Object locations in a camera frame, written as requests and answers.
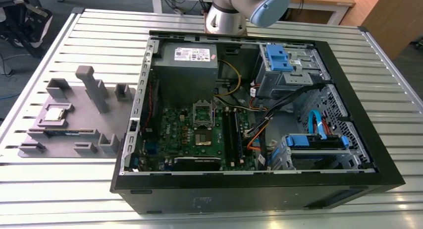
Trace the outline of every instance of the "label sticker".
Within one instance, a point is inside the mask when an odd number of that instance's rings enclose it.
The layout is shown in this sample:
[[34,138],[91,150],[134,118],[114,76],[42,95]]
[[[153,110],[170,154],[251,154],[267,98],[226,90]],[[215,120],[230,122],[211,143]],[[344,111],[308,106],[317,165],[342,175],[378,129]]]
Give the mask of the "label sticker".
[[265,157],[262,156],[262,154],[259,155],[259,161],[261,161],[261,163],[265,165],[266,159],[265,159]]
[[301,62],[300,60],[297,60],[297,59],[292,59],[290,62],[292,62],[292,64],[300,64],[300,65],[302,65],[302,62]]
[[250,95],[251,97],[257,97],[257,89],[255,88],[250,88]]
[[185,61],[210,61],[211,50],[198,48],[177,48],[175,49],[175,60]]

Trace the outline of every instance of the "green circuit board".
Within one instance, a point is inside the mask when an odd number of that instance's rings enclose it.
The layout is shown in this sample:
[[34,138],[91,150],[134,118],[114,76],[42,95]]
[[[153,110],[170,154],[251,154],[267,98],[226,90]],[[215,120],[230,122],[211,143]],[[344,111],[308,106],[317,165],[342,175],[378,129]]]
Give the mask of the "green circuit board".
[[[149,159],[153,171],[161,171],[161,160],[182,156],[218,157],[222,158],[222,170],[254,170],[255,162],[253,155],[245,156],[243,164],[231,166],[226,162],[226,145],[223,130],[223,109],[215,109],[210,114],[209,108],[197,109],[197,119],[213,118],[213,127],[194,127],[194,109],[171,109],[163,111],[162,130],[158,155]],[[238,111],[239,129],[243,132],[250,128],[249,113]]]

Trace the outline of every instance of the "green motherboard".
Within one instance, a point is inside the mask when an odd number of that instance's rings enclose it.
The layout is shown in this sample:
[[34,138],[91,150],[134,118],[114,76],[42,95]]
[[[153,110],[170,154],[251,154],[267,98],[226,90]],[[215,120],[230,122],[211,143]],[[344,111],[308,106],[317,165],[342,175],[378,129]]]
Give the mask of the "green motherboard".
[[[222,171],[255,170],[254,154],[243,154],[241,151],[229,149],[229,131],[226,131],[227,121],[225,115],[229,111],[237,111],[238,130],[242,141],[243,132],[250,128],[249,113],[245,110],[197,108],[174,109],[166,108],[162,115],[161,139],[157,145],[155,155],[147,158],[151,171],[171,171],[167,163],[177,157],[211,157],[222,159]],[[241,142],[238,148],[246,152],[246,144]],[[235,155],[237,162],[230,162],[229,154]]]

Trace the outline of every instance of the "yellow wire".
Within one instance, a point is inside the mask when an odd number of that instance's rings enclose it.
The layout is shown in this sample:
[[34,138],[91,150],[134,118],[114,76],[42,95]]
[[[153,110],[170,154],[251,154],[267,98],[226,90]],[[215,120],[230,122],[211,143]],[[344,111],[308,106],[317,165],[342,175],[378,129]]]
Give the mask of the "yellow wire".
[[226,60],[222,60],[222,59],[219,61],[226,63],[234,69],[234,71],[238,75],[238,85],[237,85],[235,89],[233,91],[227,92],[226,94],[215,94],[215,96],[222,97],[222,96],[227,96],[227,95],[233,94],[239,89],[239,87],[241,87],[241,73],[239,73],[238,69],[231,65],[230,62],[227,62]]

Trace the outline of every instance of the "floor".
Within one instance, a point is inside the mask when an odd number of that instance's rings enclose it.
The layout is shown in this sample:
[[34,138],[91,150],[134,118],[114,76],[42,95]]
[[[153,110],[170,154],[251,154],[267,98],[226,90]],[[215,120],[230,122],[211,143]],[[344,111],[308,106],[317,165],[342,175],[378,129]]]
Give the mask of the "floor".
[[[50,32],[43,43],[43,46],[47,48],[53,43],[63,24],[66,23],[74,7],[153,12],[151,0],[102,0],[102,2],[99,2],[99,0],[66,0],[65,3],[57,2],[57,0],[41,0],[41,2],[43,7],[54,13]],[[191,10],[195,4],[197,3],[193,1],[186,1],[182,4],[178,3],[178,6],[186,10]],[[166,5],[163,5],[163,12],[174,13],[171,8]],[[189,14],[201,14],[201,5],[197,5]],[[25,49],[11,47],[6,41],[0,41],[0,54],[5,58],[9,58],[15,55],[27,54],[27,51]],[[15,75],[11,78],[0,75],[0,118],[7,116],[18,97],[9,99],[2,98],[22,92],[41,60],[33,58],[31,56],[19,56],[6,62],[14,69]],[[423,97],[423,49],[416,50],[410,45],[404,50],[401,56],[394,60],[394,64],[409,80],[417,93],[421,97]]]

